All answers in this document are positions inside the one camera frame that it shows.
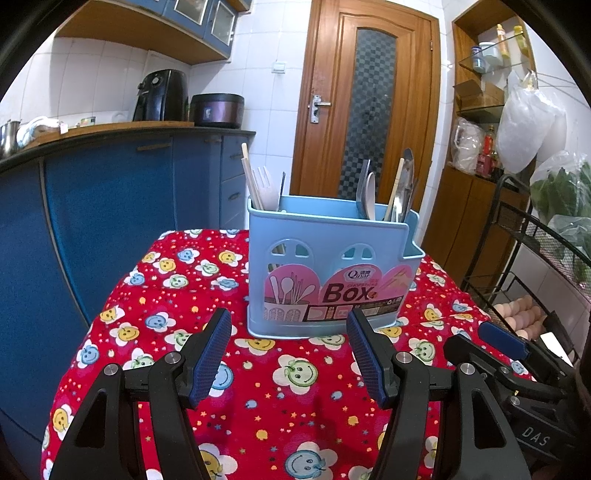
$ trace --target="cardboard box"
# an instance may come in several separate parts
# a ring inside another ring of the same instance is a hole
[[[459,98],[460,110],[505,103],[503,90],[489,82],[482,82],[480,85],[476,80],[467,80],[454,85],[454,89]]]

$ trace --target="black metal shelf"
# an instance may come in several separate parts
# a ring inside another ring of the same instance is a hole
[[[529,213],[499,202],[495,222],[554,268],[591,302],[591,260]]]

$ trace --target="white wall tile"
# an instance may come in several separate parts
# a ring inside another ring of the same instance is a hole
[[[289,195],[290,192],[292,160],[291,157],[276,157],[274,155],[267,155],[265,160],[265,166],[269,170],[277,189],[281,187],[281,179],[283,178],[283,172],[285,172],[283,195]]]
[[[125,77],[125,91],[123,94],[123,110],[135,109],[138,97],[138,85],[144,79],[143,62],[130,60]]]
[[[130,47],[129,45],[106,41],[105,48],[103,49],[103,57],[115,57],[117,59],[129,60],[131,58],[132,49],[133,47]]]
[[[271,69],[247,69],[244,75],[244,108],[251,110],[270,110],[273,94],[273,79],[275,74]]]
[[[296,139],[297,112],[271,111],[267,155],[292,157]]]
[[[256,33],[251,35],[246,58],[248,69],[270,69],[277,59],[279,33]]]
[[[105,48],[104,40],[94,38],[73,38],[69,53],[85,53],[88,55],[101,55]]]
[[[282,32],[307,32],[311,2],[287,3],[283,14]]]
[[[285,13],[284,2],[275,2],[272,4],[261,4],[256,6],[256,11],[252,14],[252,32],[279,32]]]
[[[125,79],[128,65],[129,60],[105,56],[100,58],[93,112],[117,111],[125,108]]]
[[[68,55],[58,115],[93,111],[99,63],[98,55],[72,53]]]
[[[143,50],[141,48],[131,48],[131,55],[129,57],[130,60],[138,61],[140,63],[145,63],[146,58],[148,57],[148,51]]]
[[[36,53],[70,53],[71,47],[71,38],[56,38],[56,34],[52,33],[49,38],[41,44],[41,47],[37,49]]]
[[[18,73],[7,92],[0,101],[0,125],[9,120],[20,120],[22,109],[22,98],[25,94],[25,85],[32,60],[25,63],[25,66]]]
[[[274,75],[272,110],[297,112],[302,74],[300,69],[287,69],[284,74]]]
[[[568,332],[573,330],[585,311],[585,307],[566,285],[566,280],[553,270],[546,274],[537,296],[549,311],[556,311]]]
[[[255,138],[252,140],[252,144],[248,148],[250,153],[262,155],[267,153],[270,115],[271,111],[269,110],[244,110],[242,128],[244,130],[252,130],[256,132]]]
[[[230,59],[223,65],[224,70],[240,70],[246,68],[248,46],[251,42],[250,34],[236,35],[232,43]]]
[[[244,70],[222,70],[217,74],[216,87],[219,93],[235,93],[242,95],[244,86]]]
[[[22,99],[22,121],[29,122],[41,115],[58,115],[67,58],[68,55],[62,53],[41,53],[33,56]]]
[[[303,68],[307,35],[305,32],[281,33],[277,61],[286,62],[288,68]]]
[[[532,292],[536,293],[550,267],[529,248],[522,245],[517,252],[511,270]]]

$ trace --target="smiley face pattern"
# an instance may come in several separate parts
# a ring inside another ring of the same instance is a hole
[[[232,336],[216,378],[188,411],[212,480],[367,480],[384,440],[389,411],[369,398],[348,339],[257,339],[246,329],[248,232],[166,232],[115,287],[62,378],[43,439],[40,475],[48,476],[80,402],[108,363],[152,365],[180,351],[217,307],[232,314]],[[476,330],[486,316],[427,257],[398,320],[381,329],[399,351],[445,367],[443,344]],[[486,347],[507,365],[511,361]],[[518,362],[511,365],[521,375]],[[140,403],[139,433],[150,480],[161,480],[150,404]],[[439,405],[430,404],[423,461],[429,478],[437,450]]]

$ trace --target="wooden cabinet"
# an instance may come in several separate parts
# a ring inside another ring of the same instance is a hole
[[[164,7],[168,0],[125,0],[127,3],[137,5],[138,7],[146,8],[147,10],[162,15]]]

